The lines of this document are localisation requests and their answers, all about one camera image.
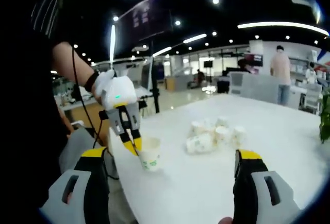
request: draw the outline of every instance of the sign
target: sign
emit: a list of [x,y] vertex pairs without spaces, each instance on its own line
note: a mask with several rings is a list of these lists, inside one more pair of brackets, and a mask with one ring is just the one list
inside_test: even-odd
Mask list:
[[166,0],[144,0],[119,17],[115,25],[118,31],[116,52],[121,53],[141,40],[171,29]]

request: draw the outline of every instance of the white chair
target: white chair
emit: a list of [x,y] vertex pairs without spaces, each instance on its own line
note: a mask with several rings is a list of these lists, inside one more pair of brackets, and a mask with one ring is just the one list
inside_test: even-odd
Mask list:
[[279,79],[276,77],[248,74],[243,77],[241,96],[277,104],[278,88]]
[[304,107],[310,108],[316,115],[320,111],[320,94],[322,92],[322,86],[318,84],[306,84],[306,96],[304,100]]
[[247,72],[230,72],[229,73],[229,94],[241,95],[243,76]]

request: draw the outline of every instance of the man in pink shirt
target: man in pink shirt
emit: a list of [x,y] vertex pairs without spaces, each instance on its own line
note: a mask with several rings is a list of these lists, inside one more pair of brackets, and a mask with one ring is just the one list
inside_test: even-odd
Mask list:
[[278,103],[282,106],[286,106],[289,101],[291,85],[290,59],[284,53],[284,48],[282,46],[278,45],[276,50],[277,53],[270,66],[270,74],[280,79]]

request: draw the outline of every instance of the white paper cup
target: white paper cup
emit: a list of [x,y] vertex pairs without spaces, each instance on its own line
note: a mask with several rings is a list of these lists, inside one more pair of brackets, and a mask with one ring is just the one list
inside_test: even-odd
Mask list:
[[218,126],[229,128],[228,119],[222,116],[218,117],[216,121],[216,127]]
[[160,169],[160,139],[143,136],[142,150],[137,149],[137,153],[145,171]]
[[216,128],[215,136],[218,145],[227,144],[229,142],[229,130],[223,126]]
[[206,153],[215,149],[213,136],[209,133],[188,138],[186,145],[188,153]]
[[232,135],[232,144],[238,148],[240,145],[242,145],[245,138],[246,138],[245,129],[240,126],[235,127]]
[[191,127],[188,137],[197,136],[203,134],[203,132],[204,132],[204,124],[199,121],[193,121],[191,122]]

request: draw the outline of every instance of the stack of paper cups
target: stack of paper cups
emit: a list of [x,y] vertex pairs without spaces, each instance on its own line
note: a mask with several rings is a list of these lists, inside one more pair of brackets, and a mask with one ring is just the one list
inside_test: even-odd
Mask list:
[[246,137],[246,131],[243,127],[235,127],[232,135],[232,144],[235,148],[239,148],[244,142]]
[[160,139],[143,136],[142,150],[137,153],[145,171],[160,169]]
[[216,127],[218,127],[218,126],[229,128],[228,119],[226,117],[222,117],[222,116],[218,117],[217,121],[216,121]]
[[187,139],[187,152],[193,153],[207,153],[215,149],[213,145],[213,137],[209,133],[204,133]]
[[221,144],[226,144],[228,143],[228,135],[229,135],[229,130],[223,126],[219,126],[216,128],[216,141],[218,145]]
[[202,122],[193,121],[191,122],[191,128],[188,137],[203,134],[204,124]]

